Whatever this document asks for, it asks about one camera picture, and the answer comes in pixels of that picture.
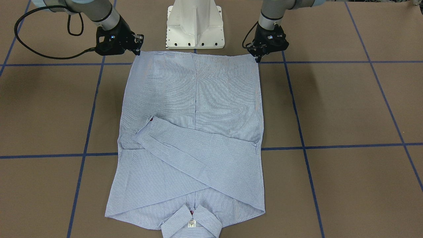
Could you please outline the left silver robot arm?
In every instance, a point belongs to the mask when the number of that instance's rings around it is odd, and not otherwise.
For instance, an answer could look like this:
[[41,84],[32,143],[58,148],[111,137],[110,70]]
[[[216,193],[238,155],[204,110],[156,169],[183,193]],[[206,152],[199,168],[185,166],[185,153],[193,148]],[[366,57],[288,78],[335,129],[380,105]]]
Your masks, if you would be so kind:
[[282,28],[282,19],[288,10],[323,5],[325,0],[264,0],[260,17],[246,34],[242,47],[257,63],[263,56],[281,52],[289,47],[287,35]]

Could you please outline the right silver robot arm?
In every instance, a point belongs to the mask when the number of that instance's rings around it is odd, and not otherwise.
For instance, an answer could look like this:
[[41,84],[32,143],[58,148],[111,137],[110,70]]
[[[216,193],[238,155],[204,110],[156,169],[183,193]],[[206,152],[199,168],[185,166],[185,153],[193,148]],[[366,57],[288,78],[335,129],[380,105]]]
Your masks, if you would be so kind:
[[48,12],[86,15],[97,26],[96,46],[87,52],[113,56],[128,50],[140,55],[144,35],[134,33],[108,0],[32,0],[32,3]]

